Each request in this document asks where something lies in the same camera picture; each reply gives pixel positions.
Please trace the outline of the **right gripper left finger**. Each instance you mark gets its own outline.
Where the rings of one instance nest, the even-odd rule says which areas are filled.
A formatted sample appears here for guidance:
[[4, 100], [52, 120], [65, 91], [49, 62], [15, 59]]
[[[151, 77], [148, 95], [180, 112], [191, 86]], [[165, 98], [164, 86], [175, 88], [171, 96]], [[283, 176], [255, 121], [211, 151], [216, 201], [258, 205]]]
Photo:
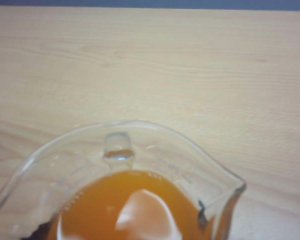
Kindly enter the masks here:
[[24, 236], [22, 240], [56, 240], [57, 225], [54, 220], [50, 220], [46, 223], [40, 224], [37, 229], [32, 232], [29, 236]]

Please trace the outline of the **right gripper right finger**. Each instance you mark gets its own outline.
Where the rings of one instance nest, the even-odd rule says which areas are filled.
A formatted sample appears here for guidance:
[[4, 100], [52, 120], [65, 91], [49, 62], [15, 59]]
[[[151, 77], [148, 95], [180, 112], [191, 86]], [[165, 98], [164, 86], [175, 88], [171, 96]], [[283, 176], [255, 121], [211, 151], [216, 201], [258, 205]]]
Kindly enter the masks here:
[[208, 220], [206, 218], [205, 215], [205, 205], [203, 204], [203, 202], [199, 199], [198, 200], [198, 204], [200, 207], [200, 210], [198, 211], [198, 215], [197, 215], [197, 222], [198, 222], [198, 226], [199, 228], [204, 231], [208, 225]]

